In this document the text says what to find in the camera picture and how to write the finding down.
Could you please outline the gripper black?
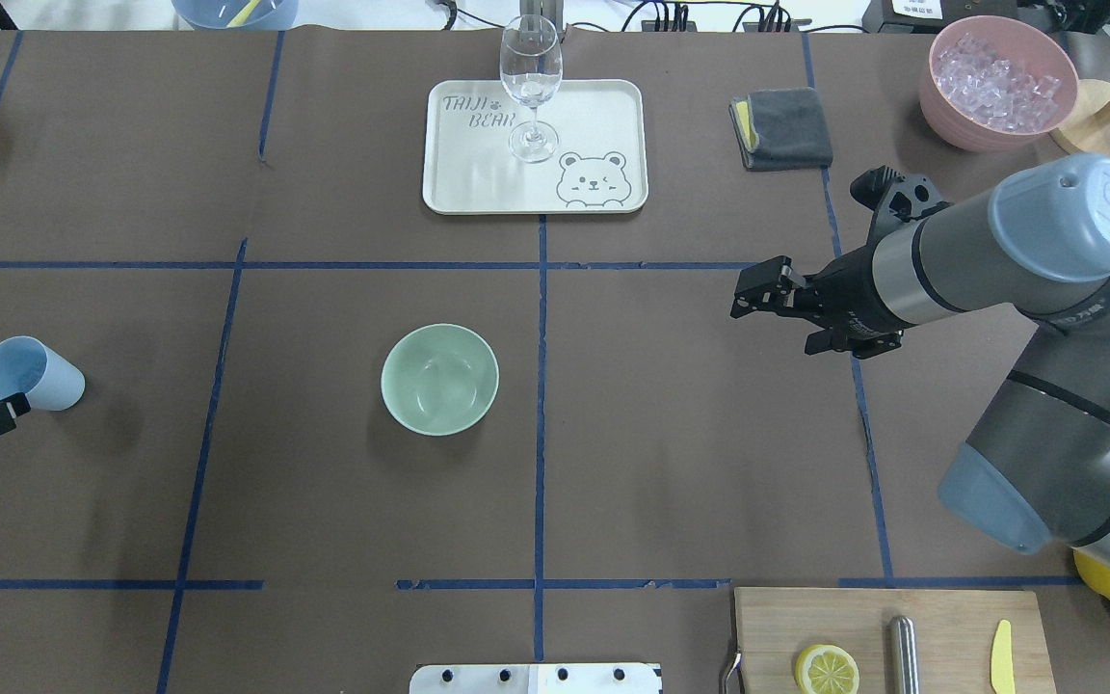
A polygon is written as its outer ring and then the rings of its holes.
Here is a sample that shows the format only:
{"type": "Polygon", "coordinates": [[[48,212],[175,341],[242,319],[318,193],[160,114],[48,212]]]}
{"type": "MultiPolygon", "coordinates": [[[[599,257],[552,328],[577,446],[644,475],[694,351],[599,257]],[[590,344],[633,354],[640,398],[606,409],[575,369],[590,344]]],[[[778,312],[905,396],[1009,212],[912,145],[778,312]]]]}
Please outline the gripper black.
{"type": "Polygon", "coordinates": [[[882,241],[894,240],[904,229],[914,231],[951,202],[929,177],[900,173],[889,165],[855,177],[850,194],[872,211],[866,243],[805,276],[801,289],[797,289],[797,273],[787,255],[744,268],[734,289],[731,319],[753,312],[801,316],[820,328],[806,338],[807,356],[836,352],[866,360],[900,346],[904,330],[914,323],[898,316],[882,299],[872,259],[882,241]]]}

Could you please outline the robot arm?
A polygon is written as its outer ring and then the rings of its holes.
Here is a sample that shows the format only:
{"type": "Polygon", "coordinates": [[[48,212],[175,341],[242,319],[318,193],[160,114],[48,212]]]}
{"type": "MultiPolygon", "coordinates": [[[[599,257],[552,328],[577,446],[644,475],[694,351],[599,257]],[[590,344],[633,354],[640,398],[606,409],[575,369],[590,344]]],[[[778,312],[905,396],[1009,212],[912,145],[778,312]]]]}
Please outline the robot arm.
{"type": "Polygon", "coordinates": [[[851,193],[872,212],[862,247],[814,274],[784,255],[744,269],[731,316],[803,319],[807,355],[872,359],[910,329],[1013,306],[1035,334],[938,497],[1018,553],[1058,541],[1110,569],[1110,158],[1067,155],[957,203],[886,165],[851,193]]]}

